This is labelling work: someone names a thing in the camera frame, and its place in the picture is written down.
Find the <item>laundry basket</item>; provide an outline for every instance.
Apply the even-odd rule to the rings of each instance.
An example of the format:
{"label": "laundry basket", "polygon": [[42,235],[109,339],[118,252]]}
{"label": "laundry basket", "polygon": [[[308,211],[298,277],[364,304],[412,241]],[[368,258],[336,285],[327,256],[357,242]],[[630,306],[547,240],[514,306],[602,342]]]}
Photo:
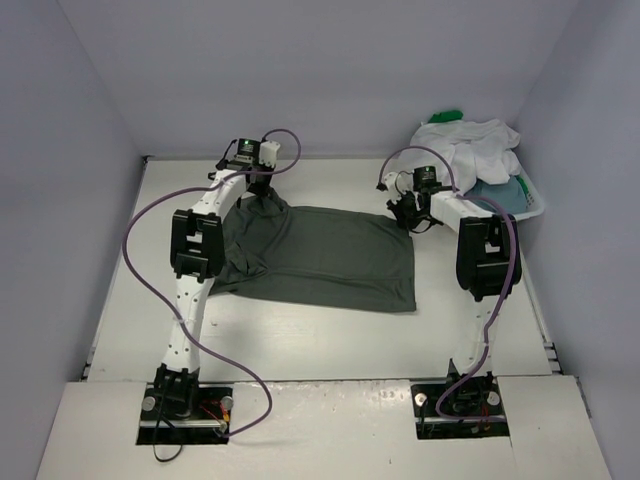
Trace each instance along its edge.
{"label": "laundry basket", "polygon": [[544,202],[542,201],[542,197],[540,197],[538,190],[536,190],[536,187],[529,178],[529,175],[527,175],[527,172],[522,169],[520,175],[517,175],[516,178],[520,182],[524,195],[527,199],[527,211],[525,213],[514,215],[514,218],[519,222],[521,220],[526,220],[527,218],[541,215],[542,212],[544,212]]}

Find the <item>white cloth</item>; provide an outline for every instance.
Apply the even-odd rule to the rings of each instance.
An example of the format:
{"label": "white cloth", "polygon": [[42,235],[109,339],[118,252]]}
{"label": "white cloth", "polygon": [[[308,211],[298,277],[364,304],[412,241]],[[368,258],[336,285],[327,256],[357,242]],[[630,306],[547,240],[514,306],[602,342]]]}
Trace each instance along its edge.
{"label": "white cloth", "polygon": [[[411,145],[432,148],[449,162],[462,193],[471,190],[477,179],[499,185],[507,183],[511,175],[518,175],[522,167],[511,149],[519,142],[520,134],[500,120],[427,123],[411,138]],[[428,152],[406,150],[400,154],[398,164],[406,170],[433,165],[438,181],[451,185],[447,169]]]}

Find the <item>clothing pile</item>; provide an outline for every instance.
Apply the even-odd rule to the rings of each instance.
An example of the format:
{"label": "clothing pile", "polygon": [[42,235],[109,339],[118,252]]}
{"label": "clothing pile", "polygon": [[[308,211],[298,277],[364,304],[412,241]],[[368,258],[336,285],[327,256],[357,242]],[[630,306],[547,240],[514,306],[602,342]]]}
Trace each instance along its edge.
{"label": "clothing pile", "polygon": [[[512,214],[527,210],[526,197],[515,177],[522,167],[511,150],[519,142],[520,134],[500,120],[425,123],[411,138],[411,145],[429,147],[449,162],[461,193],[489,196]],[[405,150],[399,160],[406,170],[435,166],[438,181],[451,185],[447,170],[429,152]]]}

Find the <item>red wire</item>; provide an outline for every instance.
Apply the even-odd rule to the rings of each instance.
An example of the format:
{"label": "red wire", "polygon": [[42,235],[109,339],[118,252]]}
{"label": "red wire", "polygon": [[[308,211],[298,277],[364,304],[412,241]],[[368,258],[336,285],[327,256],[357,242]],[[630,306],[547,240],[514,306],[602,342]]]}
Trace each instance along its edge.
{"label": "red wire", "polygon": [[209,409],[207,409],[206,407],[204,407],[204,406],[200,405],[200,408],[201,408],[201,409],[203,409],[205,412],[207,412],[209,415],[211,415],[211,417],[212,417],[214,420],[218,420],[218,421],[220,421],[220,419],[219,419],[218,417],[216,417],[216,416],[213,414],[213,412],[209,411]]}

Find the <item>screw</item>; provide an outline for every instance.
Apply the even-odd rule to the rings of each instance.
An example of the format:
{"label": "screw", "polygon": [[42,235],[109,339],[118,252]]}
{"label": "screw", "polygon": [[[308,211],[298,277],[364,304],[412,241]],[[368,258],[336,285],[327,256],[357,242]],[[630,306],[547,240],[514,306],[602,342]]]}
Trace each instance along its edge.
{"label": "screw", "polygon": [[224,396],[220,399],[220,405],[227,411],[231,411],[233,408],[233,398],[229,396]]}
{"label": "screw", "polygon": [[144,397],[144,399],[142,400],[142,410],[145,412],[150,412],[155,406],[156,399],[152,396]]}
{"label": "screw", "polygon": [[423,406],[425,403],[427,403],[428,398],[427,398],[427,396],[426,396],[424,393],[418,393],[418,394],[416,394],[416,396],[413,398],[413,401],[414,401],[414,402],[416,402],[416,405],[417,405],[418,407],[421,407],[421,408],[422,408],[422,406]]}

